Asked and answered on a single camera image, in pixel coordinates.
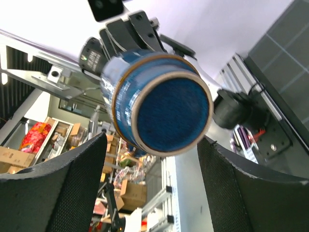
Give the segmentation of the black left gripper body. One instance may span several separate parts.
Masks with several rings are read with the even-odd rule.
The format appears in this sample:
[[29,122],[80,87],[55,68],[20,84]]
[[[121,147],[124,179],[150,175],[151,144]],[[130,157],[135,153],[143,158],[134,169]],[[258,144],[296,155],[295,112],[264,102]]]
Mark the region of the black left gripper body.
[[166,52],[164,44],[172,47],[172,54],[181,57],[194,58],[195,51],[169,38],[159,35],[157,18],[149,19],[144,11],[130,14],[128,19],[116,18],[99,31],[101,45],[107,57],[131,50],[146,49],[156,52]]

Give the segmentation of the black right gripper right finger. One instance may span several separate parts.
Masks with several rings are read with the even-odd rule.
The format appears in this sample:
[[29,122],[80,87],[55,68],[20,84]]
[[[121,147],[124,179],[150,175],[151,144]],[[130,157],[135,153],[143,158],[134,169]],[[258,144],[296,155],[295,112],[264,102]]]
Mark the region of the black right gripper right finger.
[[308,179],[256,164],[208,137],[197,153],[214,231],[308,231]]

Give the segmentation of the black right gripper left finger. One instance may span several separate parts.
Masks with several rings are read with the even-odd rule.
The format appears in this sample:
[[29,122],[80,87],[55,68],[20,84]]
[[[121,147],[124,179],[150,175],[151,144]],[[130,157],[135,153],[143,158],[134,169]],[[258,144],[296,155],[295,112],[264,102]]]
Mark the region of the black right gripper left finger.
[[1,231],[88,231],[106,149],[107,137],[100,133],[46,162],[2,174]]

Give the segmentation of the dark blue mug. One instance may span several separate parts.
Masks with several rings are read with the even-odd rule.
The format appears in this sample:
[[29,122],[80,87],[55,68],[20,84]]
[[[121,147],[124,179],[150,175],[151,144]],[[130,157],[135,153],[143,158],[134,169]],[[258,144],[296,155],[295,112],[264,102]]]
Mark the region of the dark blue mug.
[[212,121],[208,85],[178,55],[136,50],[113,57],[102,69],[101,92],[117,133],[148,154],[186,152]]

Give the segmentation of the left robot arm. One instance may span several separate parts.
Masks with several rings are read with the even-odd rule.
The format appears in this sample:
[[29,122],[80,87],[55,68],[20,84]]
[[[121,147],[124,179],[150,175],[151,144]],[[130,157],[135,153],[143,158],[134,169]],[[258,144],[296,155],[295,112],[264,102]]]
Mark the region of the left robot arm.
[[265,129],[270,121],[270,112],[259,104],[259,98],[265,90],[231,91],[221,87],[200,67],[196,53],[186,45],[158,34],[159,21],[149,19],[144,11],[130,14],[128,20],[114,19],[99,31],[100,38],[91,37],[83,46],[79,66],[100,76],[104,65],[113,57],[133,49],[164,51],[164,44],[172,47],[172,53],[189,61],[210,87],[214,100],[214,121],[224,129],[233,129],[241,125],[251,131]]

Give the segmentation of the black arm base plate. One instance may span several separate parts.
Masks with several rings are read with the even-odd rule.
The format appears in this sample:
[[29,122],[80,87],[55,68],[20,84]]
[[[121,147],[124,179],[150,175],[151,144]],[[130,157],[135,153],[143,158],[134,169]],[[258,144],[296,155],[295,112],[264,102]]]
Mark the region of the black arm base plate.
[[291,137],[282,126],[282,117],[267,97],[265,85],[255,83],[248,92],[255,106],[265,114],[264,124],[251,131],[252,151],[260,164],[283,154],[293,145]]

